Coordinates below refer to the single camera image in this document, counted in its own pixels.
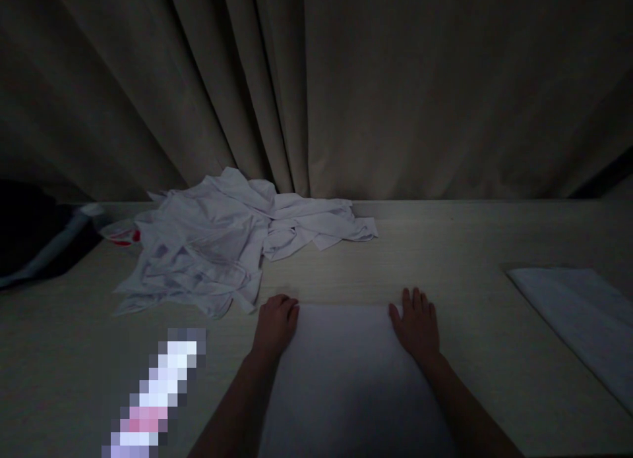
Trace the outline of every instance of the person's right hand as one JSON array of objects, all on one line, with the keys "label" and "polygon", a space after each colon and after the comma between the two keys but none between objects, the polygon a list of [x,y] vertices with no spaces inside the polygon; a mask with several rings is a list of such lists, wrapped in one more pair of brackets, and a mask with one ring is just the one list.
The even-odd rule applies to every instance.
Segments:
[{"label": "person's right hand", "polygon": [[426,294],[416,287],[413,300],[409,289],[402,291],[402,310],[401,319],[396,306],[389,304],[389,316],[400,344],[420,367],[436,362],[441,354],[435,305],[429,303]]}]

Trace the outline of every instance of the finger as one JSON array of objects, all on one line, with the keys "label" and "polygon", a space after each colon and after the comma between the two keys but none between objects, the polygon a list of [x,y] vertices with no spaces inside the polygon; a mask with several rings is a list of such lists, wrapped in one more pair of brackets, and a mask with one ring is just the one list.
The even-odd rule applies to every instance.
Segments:
[{"label": "finger", "polygon": [[287,295],[284,295],[284,294],[275,295],[274,297],[270,297],[268,299],[268,304],[270,306],[279,306],[279,305],[281,305],[282,301],[284,301],[284,300],[286,300],[288,298],[290,298],[290,297],[287,296]]},{"label": "finger", "polygon": [[403,314],[406,315],[408,312],[413,310],[413,305],[411,304],[411,297],[409,295],[409,289],[404,289],[402,291],[402,310]]},{"label": "finger", "polygon": [[429,299],[427,298],[427,294],[422,294],[422,311],[424,313],[429,311]]},{"label": "finger", "polygon": [[299,305],[292,308],[292,310],[290,310],[290,315],[288,316],[288,326],[291,331],[295,331],[297,329],[297,321],[299,321]]},{"label": "finger", "polygon": [[420,289],[418,287],[413,289],[413,309],[417,312],[422,311],[422,300],[420,299]]},{"label": "finger", "polygon": [[391,318],[391,322],[394,325],[394,329],[399,328],[402,320],[400,319],[400,313],[398,313],[396,305],[394,305],[393,303],[389,304],[389,317]]},{"label": "finger", "polygon": [[299,300],[297,299],[286,300],[285,302],[282,303],[281,309],[284,312],[284,314],[288,316],[288,314],[290,313],[290,310],[292,310],[292,307],[295,306],[297,303],[299,303]]}]

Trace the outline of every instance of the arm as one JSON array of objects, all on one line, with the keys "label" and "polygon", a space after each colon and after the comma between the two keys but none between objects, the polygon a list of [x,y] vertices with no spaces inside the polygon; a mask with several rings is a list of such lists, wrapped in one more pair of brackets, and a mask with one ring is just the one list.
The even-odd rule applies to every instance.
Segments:
[{"label": "arm", "polygon": [[260,308],[253,349],[189,452],[189,458],[237,456],[247,438],[261,425],[265,409],[258,405],[270,393],[277,361],[295,333],[297,303],[296,299],[277,295]]},{"label": "arm", "polygon": [[417,288],[413,300],[402,293],[403,317],[389,305],[400,344],[413,356],[435,392],[448,427],[465,456],[522,457],[518,448],[488,415],[440,354],[435,305]]}]

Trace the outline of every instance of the hand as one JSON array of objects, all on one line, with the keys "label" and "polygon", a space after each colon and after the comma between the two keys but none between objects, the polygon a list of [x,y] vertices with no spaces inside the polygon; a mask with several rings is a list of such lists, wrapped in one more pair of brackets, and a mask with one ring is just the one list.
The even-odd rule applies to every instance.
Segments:
[{"label": "hand", "polygon": [[297,329],[297,303],[297,299],[287,295],[275,295],[259,308],[252,355],[264,360],[279,359]]},{"label": "hand", "polygon": [[420,367],[436,362],[442,356],[435,305],[429,303],[426,294],[420,293],[418,288],[413,289],[413,301],[411,301],[409,289],[404,289],[402,310],[403,315],[400,319],[398,309],[395,305],[389,304],[389,316],[398,341]]}]

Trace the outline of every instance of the desk surface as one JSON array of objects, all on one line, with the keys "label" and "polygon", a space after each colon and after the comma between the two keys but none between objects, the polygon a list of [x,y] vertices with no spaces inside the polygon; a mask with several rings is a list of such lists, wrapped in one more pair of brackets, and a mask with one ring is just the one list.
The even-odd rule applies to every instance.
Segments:
[{"label": "desk surface", "polygon": [[[151,204],[109,204],[115,216]],[[530,307],[507,264],[590,267],[633,298],[631,202],[366,202],[380,238],[264,261],[260,298],[383,304],[418,285],[442,351],[527,455],[633,451],[633,418]],[[114,318],[135,258],[101,243],[67,275],[0,294],[0,455],[100,453],[168,328],[206,328],[206,367],[162,457],[184,457],[248,352],[256,316],[165,304]]]}]

